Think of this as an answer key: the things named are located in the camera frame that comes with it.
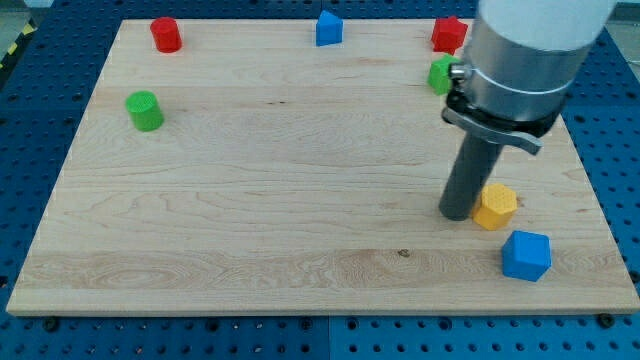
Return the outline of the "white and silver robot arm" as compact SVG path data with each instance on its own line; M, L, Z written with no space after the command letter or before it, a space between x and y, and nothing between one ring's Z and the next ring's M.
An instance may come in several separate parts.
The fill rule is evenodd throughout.
M532 155L616 4L612 0L481 0L442 112L463 147Z

